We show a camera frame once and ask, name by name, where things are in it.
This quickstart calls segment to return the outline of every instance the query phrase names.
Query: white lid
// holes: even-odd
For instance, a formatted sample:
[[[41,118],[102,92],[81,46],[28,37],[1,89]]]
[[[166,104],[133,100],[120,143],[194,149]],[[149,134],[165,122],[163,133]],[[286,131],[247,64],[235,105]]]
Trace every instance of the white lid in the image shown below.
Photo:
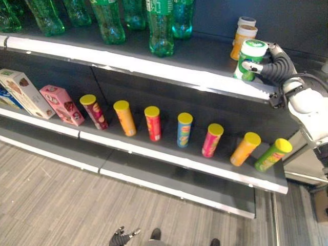
[[[246,37],[255,38],[257,30],[256,27],[241,25],[238,27],[237,33]]]
[[[255,27],[255,24],[256,24],[256,20],[254,18],[247,17],[247,16],[239,17],[239,20],[237,23],[237,25],[239,25],[239,26],[248,25],[248,26],[252,26],[252,27]]]
[[[263,41],[248,39],[244,41],[240,51],[245,55],[260,57],[265,55],[268,47],[269,46]]]

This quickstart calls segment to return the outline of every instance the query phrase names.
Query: floor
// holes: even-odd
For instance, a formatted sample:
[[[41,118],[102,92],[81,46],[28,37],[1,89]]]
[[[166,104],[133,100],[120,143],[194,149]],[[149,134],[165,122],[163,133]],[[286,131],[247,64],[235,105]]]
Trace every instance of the floor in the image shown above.
[[[289,183],[277,195],[280,245],[328,246],[310,196]],[[105,246],[114,231],[141,228],[142,246],[156,227],[170,246],[275,245],[270,193],[256,190],[257,217],[245,219],[144,189],[0,142],[0,245]]]

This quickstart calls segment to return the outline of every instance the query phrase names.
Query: shoe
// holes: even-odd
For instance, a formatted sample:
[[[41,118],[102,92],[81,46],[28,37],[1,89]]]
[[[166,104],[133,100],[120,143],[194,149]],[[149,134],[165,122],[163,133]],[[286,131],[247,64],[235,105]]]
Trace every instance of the shoe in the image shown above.
[[[221,245],[220,241],[217,238],[214,238],[210,246],[220,246],[220,245]]]
[[[160,237],[161,237],[161,231],[159,228],[156,228],[153,230],[152,235],[150,236],[150,239],[160,240]]]

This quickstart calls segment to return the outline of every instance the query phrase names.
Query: pink box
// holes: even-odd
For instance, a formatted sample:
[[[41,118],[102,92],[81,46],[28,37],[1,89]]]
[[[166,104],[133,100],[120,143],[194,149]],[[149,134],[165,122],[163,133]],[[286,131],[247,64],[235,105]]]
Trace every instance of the pink box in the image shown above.
[[[47,85],[40,90],[40,93],[63,122],[76,126],[84,122],[83,116],[64,88]]]

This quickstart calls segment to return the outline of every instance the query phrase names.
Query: snack box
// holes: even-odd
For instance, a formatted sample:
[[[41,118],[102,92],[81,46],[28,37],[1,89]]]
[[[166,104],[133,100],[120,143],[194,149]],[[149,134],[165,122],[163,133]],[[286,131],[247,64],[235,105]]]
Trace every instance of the snack box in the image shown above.
[[[0,70],[0,83],[32,115],[44,119],[55,112],[23,72]]]
[[[63,122],[79,126],[84,118],[64,88],[47,85],[40,93],[58,114]]]
[[[0,104],[9,105],[17,109],[23,108],[19,102],[3,88],[0,88]]]

